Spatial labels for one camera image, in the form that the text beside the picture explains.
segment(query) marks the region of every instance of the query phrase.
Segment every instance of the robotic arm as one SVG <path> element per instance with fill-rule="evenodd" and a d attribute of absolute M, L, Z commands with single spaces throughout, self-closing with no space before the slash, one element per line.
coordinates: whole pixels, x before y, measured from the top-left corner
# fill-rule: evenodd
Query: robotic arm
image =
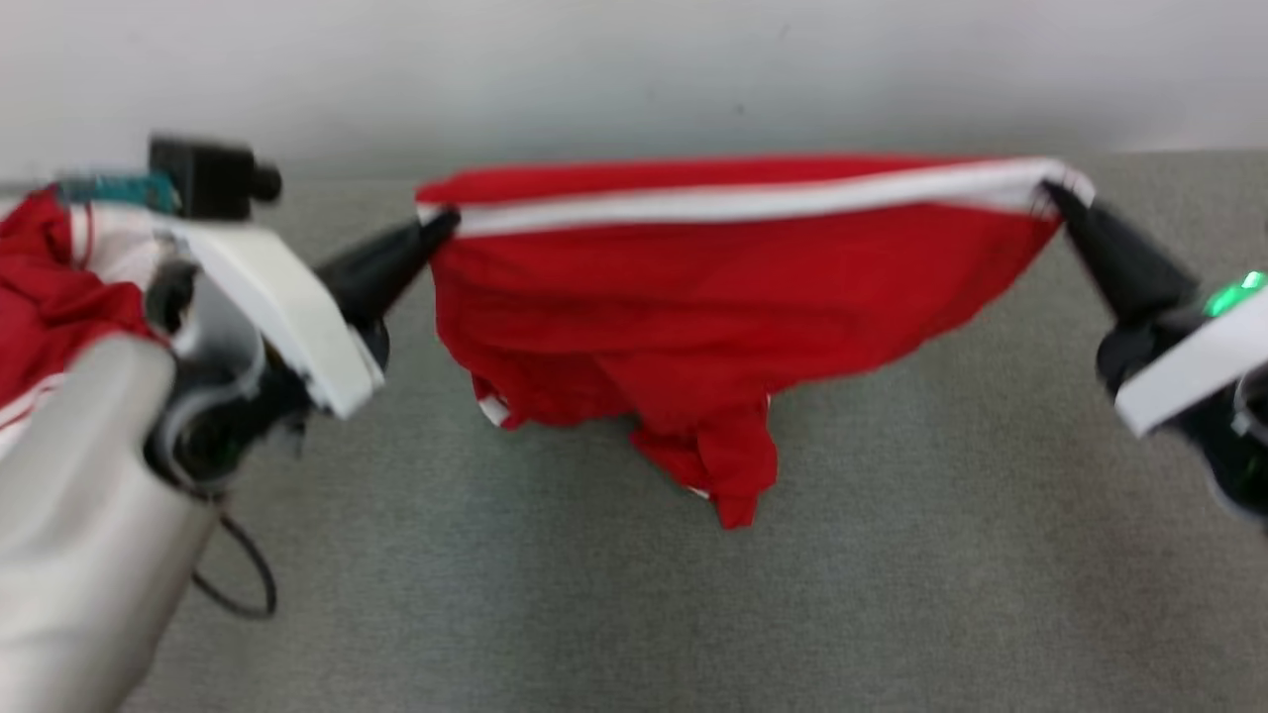
<path fill-rule="evenodd" d="M 1268 518 L 1268 279 L 1250 273 L 1202 299 L 1197 279 L 1110 207 L 1045 188 L 1117 322 L 1097 372 L 1118 415 L 1137 436 L 1183 434 L 1220 500 Z"/>
<path fill-rule="evenodd" d="M 246 148 L 156 140 L 179 217 L 146 294 L 169 344 L 112 337 L 72 367 L 0 477 L 0 710 L 113 710 L 150 666 L 245 450 L 383 384 L 383 316 L 456 216 L 317 269 L 250 223 L 280 192 Z"/>

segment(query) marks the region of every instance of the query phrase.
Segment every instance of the white wall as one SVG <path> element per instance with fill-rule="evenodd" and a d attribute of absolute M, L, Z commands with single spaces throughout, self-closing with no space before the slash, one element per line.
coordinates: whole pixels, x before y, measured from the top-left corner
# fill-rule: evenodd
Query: white wall
<path fill-rule="evenodd" d="M 151 127 L 309 175 L 1268 143 L 1264 0 L 11 0 L 0 178 Z"/>

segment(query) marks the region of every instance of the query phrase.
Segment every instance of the black cable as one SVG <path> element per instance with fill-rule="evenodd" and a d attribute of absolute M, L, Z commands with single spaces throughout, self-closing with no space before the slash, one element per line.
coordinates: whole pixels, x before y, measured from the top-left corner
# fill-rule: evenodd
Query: black cable
<path fill-rule="evenodd" d="M 264 585 L 264 606 L 247 606 L 230 598 L 212 586 L 197 570 L 194 571 L 194 586 L 230 614 L 254 620 L 271 619 L 278 612 L 278 584 L 273 580 L 269 563 L 265 562 L 264 554 L 260 553 L 260 548 L 255 546 L 251 537 L 228 515 L 221 515 L 221 527 L 242 547 L 242 552 L 251 559 L 251 565 L 255 566 L 255 571 L 260 575 L 260 582 Z"/>

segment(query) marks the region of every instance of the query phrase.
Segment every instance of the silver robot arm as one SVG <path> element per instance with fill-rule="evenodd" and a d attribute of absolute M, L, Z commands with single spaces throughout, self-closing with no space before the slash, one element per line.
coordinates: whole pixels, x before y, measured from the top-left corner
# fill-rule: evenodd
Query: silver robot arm
<path fill-rule="evenodd" d="M 146 294 L 166 344 L 105 339 L 0 463 L 0 710 L 114 710 L 221 518 L 243 453 L 383 386 L 383 316 L 456 216 L 411 222 L 309 269 L 250 199 L 280 179 L 241 147 L 158 140 L 180 217 Z"/>

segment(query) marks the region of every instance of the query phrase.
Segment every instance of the gray floor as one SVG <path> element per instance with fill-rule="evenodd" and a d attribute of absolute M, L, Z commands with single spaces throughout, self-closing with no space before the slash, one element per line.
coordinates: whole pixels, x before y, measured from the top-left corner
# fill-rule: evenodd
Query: gray floor
<path fill-rule="evenodd" d="M 1205 274 L 1268 263 L 1268 154 L 1074 162 Z M 269 221 L 318 256 L 410 188 L 295 185 Z M 780 483 L 730 533 L 626 422 L 493 430 L 429 293 L 361 417 L 250 469 L 278 619 L 191 595 L 129 712 L 1268 705 L 1268 542 L 1118 425 L 1060 242 L 970 327 L 780 396 Z M 205 565 L 255 594 L 230 547 Z"/>

